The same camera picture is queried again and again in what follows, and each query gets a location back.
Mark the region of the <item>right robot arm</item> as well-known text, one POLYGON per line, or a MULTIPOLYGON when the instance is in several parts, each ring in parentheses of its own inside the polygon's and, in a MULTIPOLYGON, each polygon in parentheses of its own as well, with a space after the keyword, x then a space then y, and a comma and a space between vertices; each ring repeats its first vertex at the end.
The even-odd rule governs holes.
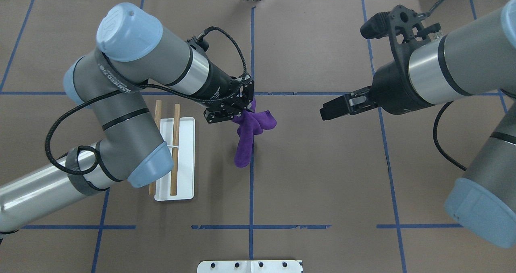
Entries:
MULTIPOLYGON (((396 5, 367 19, 360 28, 366 39, 387 38, 390 63, 379 67, 372 82, 324 103, 322 120, 380 108, 405 115, 439 106, 433 123, 437 149, 444 111, 471 103, 489 92, 515 102, 515 0, 444 34, 439 23, 425 26, 431 11, 396 5)), ((446 213, 499 248, 515 247, 515 104, 455 180, 445 200, 446 213)))

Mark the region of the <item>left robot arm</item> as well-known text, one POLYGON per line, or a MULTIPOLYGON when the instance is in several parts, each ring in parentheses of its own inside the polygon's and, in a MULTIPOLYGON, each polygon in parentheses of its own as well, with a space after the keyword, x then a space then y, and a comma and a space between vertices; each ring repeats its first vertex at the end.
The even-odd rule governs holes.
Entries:
POLYGON ((1 187, 1 238, 88 196, 128 181, 140 188, 175 167, 171 150, 142 97, 160 89, 204 106, 208 123, 232 120, 250 111, 254 81, 243 62, 241 76, 229 76, 205 54, 204 37, 181 40, 154 16, 122 2, 112 7, 96 32, 96 47, 63 77, 76 107, 60 116, 44 142, 49 165, 1 187), (67 117, 89 107, 104 139, 53 156, 50 141, 67 117))

